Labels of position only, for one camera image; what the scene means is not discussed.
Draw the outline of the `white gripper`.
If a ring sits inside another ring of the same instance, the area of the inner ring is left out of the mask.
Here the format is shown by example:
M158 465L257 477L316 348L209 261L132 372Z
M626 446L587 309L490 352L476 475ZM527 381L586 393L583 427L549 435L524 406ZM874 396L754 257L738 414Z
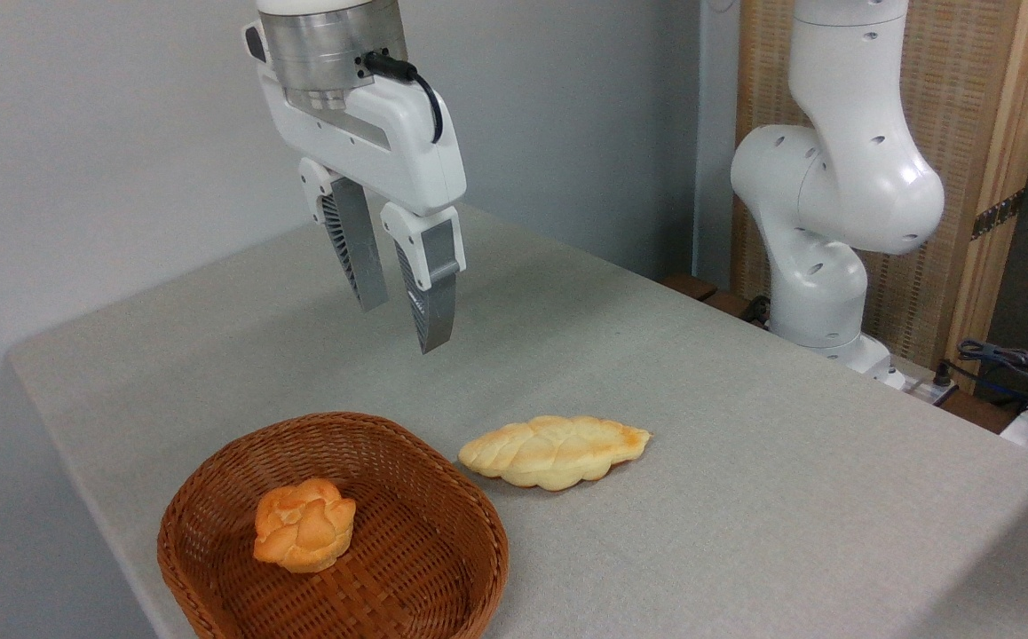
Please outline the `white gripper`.
M381 219L395 241L421 352L446 343L456 275L466 268L458 213L449 206L466 190L452 118L444 114L434 143L429 98L413 84L376 78L348 92L343 110L305 112L287 101L271 70L257 73L276 130L304 157L304 197L314 221L326 227L361 310L388 300L365 186L399 205L384 205Z

